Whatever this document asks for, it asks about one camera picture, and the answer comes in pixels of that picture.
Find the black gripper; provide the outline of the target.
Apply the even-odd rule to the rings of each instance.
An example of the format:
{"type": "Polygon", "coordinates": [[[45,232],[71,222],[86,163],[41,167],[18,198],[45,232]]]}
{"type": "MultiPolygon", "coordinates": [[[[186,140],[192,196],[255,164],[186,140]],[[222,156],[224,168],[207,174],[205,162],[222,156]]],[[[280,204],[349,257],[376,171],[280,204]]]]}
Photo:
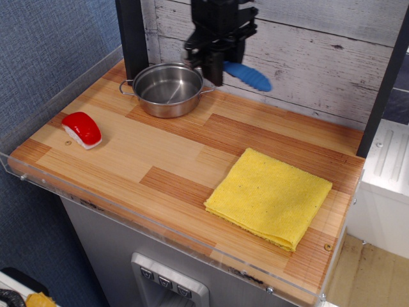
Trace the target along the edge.
{"type": "Polygon", "coordinates": [[[194,32],[185,42],[186,64],[202,67],[204,78],[222,86],[224,60],[242,63],[245,41],[257,32],[258,9],[247,1],[191,1],[194,32]]]}

